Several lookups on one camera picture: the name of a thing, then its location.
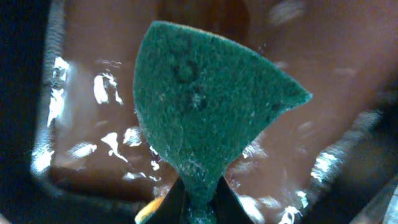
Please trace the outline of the green scouring sponge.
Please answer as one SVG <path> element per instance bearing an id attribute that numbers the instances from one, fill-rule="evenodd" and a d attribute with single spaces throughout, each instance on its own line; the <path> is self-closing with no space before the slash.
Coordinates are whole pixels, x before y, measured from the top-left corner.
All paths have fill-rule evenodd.
<path id="1" fill-rule="evenodd" d="M 152 22 L 144 36 L 133 94 L 147 142 L 183 180 L 188 223 L 216 223 L 211 203 L 228 166 L 281 114 L 312 98 L 257 52 L 167 21 Z"/>

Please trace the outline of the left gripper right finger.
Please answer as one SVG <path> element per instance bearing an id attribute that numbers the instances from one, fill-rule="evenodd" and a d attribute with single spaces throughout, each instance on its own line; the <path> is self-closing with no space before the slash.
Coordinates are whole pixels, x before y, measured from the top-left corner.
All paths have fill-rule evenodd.
<path id="1" fill-rule="evenodd" d="M 223 176 L 218 181 L 211 206 L 217 224 L 254 224 Z"/>

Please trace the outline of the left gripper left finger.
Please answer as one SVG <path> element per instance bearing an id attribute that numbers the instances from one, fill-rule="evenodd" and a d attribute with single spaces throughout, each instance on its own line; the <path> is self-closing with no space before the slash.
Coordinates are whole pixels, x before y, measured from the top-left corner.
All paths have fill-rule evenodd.
<path id="1" fill-rule="evenodd" d="M 144 222 L 145 224 L 188 224 L 188 195 L 183 180 L 178 178 L 165 196 L 159 208 Z"/>

